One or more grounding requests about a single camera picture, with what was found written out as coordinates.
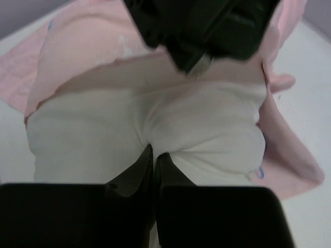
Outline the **white pillow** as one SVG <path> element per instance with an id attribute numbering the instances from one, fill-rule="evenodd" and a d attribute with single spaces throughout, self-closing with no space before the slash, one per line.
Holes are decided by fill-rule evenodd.
<path id="1" fill-rule="evenodd" d="M 153 57 L 101 77 L 92 70 L 64 83 L 27 119 L 35 182 L 105 183 L 151 145 L 197 185 L 251 185 L 265 150 L 261 69 L 224 60 L 187 79 Z"/>

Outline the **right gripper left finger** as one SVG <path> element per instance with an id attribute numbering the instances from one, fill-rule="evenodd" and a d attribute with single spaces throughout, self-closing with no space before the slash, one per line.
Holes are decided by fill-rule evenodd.
<path id="1" fill-rule="evenodd" d="M 1 247 L 148 247 L 153 150 L 105 184 L 1 185 Z"/>

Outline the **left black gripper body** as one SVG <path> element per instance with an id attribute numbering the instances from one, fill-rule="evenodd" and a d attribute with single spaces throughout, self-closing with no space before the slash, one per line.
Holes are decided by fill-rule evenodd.
<path id="1" fill-rule="evenodd" d="M 249 60 L 258 50 L 278 1 L 129 0 L 124 4 L 144 43 L 166 48 L 181 72 L 212 60 Z"/>

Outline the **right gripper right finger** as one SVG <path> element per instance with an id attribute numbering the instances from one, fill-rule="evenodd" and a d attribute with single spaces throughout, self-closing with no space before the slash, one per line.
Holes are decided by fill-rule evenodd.
<path id="1" fill-rule="evenodd" d="M 201 187 L 169 154 L 155 167 L 161 247 L 294 247 L 277 196 L 263 187 Z"/>

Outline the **pink and purple Frozen pillowcase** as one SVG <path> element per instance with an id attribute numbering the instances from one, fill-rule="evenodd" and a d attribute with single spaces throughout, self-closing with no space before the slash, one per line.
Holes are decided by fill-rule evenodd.
<path id="1" fill-rule="evenodd" d="M 273 98 L 274 92 L 288 89 L 295 82 L 291 75 L 274 74 L 273 62 L 305 7 L 305 1 L 281 1 L 259 50 L 243 63 L 261 69 L 266 85 L 257 123 L 265 150 L 262 165 L 249 180 L 251 185 L 271 188 L 281 198 L 305 193 L 321 185 L 325 178 Z M 43 97 L 54 95 L 64 83 L 92 70 L 102 72 L 104 81 L 112 67 L 153 57 L 166 57 L 172 69 L 185 77 L 174 68 L 164 50 L 150 51 L 145 47 L 121 1 L 77 1 L 1 57 L 1 93 L 7 95 L 10 104 L 24 109 L 26 127 Z"/>

